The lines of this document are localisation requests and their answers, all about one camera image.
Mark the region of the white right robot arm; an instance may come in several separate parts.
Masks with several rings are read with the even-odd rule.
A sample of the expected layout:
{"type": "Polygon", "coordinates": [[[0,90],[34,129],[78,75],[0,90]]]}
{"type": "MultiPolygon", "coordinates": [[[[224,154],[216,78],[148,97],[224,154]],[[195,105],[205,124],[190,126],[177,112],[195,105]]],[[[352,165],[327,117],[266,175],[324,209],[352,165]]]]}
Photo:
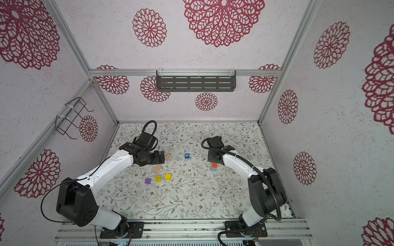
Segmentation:
{"type": "Polygon", "coordinates": [[[234,147],[224,145],[220,136],[204,139],[201,147],[208,150],[209,162],[222,164],[246,180],[250,208],[240,216],[241,226],[251,228],[268,219],[282,220],[281,207],[287,203],[287,197],[275,169],[252,164],[234,147]]]}

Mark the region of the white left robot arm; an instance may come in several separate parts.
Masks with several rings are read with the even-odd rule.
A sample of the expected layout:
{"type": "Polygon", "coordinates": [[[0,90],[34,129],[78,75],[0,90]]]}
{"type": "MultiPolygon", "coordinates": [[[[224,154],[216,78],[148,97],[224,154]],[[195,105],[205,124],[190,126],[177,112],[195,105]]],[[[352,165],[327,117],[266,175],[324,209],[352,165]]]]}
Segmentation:
{"type": "Polygon", "coordinates": [[[127,218],[100,207],[96,195],[124,169],[138,165],[159,165],[165,162],[163,151],[155,150],[158,140],[143,132],[133,142],[127,142],[94,170],[76,179],[67,178],[60,184],[56,211],[79,227],[88,224],[116,232],[122,237],[128,232],[127,218]]]}

